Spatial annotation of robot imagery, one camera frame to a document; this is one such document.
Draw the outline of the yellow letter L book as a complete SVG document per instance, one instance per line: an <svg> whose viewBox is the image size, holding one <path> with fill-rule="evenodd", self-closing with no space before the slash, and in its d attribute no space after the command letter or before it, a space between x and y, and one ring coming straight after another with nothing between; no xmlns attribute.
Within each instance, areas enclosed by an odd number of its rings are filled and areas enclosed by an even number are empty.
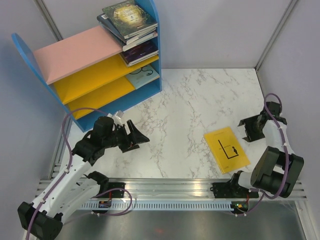
<svg viewBox="0 0 320 240"><path fill-rule="evenodd" d="M226 174L251 164L236 135L230 127L204 134L222 174Z"/></svg>

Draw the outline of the light blue fish book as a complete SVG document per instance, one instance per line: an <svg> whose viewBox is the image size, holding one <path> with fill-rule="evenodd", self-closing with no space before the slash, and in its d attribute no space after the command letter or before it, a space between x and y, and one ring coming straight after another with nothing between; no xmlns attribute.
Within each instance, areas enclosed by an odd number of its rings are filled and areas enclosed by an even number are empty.
<svg viewBox="0 0 320 240"><path fill-rule="evenodd" d="M125 78L137 90L144 85L158 79L159 76L159 73L150 64L148 64L125 75Z"/></svg>

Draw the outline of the black Moon and Sixpence book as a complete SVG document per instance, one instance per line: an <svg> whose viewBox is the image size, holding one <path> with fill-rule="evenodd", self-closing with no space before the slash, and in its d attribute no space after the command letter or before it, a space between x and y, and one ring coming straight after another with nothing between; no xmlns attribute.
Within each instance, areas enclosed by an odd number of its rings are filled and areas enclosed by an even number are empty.
<svg viewBox="0 0 320 240"><path fill-rule="evenodd" d="M138 60L137 62L134 62L134 63L128 63L124 58L123 56L120 54L120 59L124 62L124 64L129 68L129 67L132 67L134 65L141 65L141 66L145 66L145 65L148 65L148 64L151 64L153 63L154 61L157 61L159 59L159 55L158 54L155 54L153 56L150 56L150 57L147 57L147 58L144 58L144 59L141 59L141 60Z"/></svg>

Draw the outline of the dark purple book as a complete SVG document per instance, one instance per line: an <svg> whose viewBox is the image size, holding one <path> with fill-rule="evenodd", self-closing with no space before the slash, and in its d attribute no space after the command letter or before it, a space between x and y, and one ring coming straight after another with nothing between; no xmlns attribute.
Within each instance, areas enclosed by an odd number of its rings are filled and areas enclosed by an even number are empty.
<svg viewBox="0 0 320 240"><path fill-rule="evenodd" d="M120 55L130 64L130 63L136 63L139 60L149 58L153 55L157 55L159 53L159 50L151 50L151 51L127 51L127 52L121 52Z"/></svg>

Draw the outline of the teal ocean cover book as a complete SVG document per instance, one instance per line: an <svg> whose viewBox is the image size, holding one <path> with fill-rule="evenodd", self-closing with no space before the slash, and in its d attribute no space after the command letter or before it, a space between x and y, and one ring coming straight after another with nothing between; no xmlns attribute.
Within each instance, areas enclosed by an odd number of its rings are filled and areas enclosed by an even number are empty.
<svg viewBox="0 0 320 240"><path fill-rule="evenodd" d="M147 52L147 51L157 51L157 50L158 50L158 47L152 39L144 41L128 49L123 49L124 52L129 52L129 51Z"/></svg>

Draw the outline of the green Alice Wonderland book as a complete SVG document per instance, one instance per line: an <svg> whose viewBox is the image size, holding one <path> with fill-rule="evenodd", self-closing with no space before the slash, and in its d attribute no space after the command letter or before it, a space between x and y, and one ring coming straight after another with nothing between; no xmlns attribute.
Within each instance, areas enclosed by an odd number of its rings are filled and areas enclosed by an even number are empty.
<svg viewBox="0 0 320 240"><path fill-rule="evenodd" d="M110 5L104 7L102 11L125 39L158 26L155 18L141 8L135 0Z"/></svg>

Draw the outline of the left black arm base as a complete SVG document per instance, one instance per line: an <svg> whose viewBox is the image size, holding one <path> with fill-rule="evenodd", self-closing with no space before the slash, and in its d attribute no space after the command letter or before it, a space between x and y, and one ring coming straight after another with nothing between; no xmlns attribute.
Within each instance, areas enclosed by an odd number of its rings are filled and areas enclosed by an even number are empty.
<svg viewBox="0 0 320 240"><path fill-rule="evenodd" d="M110 182L110 179L105 176L104 174L94 171L89 173L88 175L85 174L87 179L94 180L99 185L99 192L97 198L123 198L124 191L126 184L124 182Z"/></svg>

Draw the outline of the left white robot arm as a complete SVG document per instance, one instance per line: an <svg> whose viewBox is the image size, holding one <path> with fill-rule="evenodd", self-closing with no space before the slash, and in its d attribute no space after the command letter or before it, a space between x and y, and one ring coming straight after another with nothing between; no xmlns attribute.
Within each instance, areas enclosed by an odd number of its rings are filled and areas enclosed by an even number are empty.
<svg viewBox="0 0 320 240"><path fill-rule="evenodd" d="M109 178L93 171L106 149L118 147L122 153L138 149L150 140L128 120L123 124L116 113L99 117L93 129L69 149L69 161L31 203L17 209L25 238L54 240L70 216L91 198L103 198L112 191Z"/></svg>

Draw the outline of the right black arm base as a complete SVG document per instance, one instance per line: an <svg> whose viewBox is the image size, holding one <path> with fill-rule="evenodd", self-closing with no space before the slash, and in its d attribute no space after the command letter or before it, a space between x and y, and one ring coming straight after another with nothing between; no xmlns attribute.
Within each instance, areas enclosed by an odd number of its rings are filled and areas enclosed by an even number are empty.
<svg viewBox="0 0 320 240"><path fill-rule="evenodd" d="M250 191L250 172L239 170L226 182L213 182L210 191L216 199L257 199L259 194Z"/></svg>

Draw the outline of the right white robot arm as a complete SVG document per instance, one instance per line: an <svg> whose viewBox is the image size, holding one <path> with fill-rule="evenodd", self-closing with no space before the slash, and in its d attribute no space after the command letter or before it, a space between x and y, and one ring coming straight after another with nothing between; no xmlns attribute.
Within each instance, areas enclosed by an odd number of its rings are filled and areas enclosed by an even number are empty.
<svg viewBox="0 0 320 240"><path fill-rule="evenodd" d="M304 166L287 137L287 120L281 117L282 104L267 101L260 114L240 120L249 143L265 139L267 147L252 172L238 171L228 184L228 191L240 197L249 190L262 191L269 199L290 196Z"/></svg>

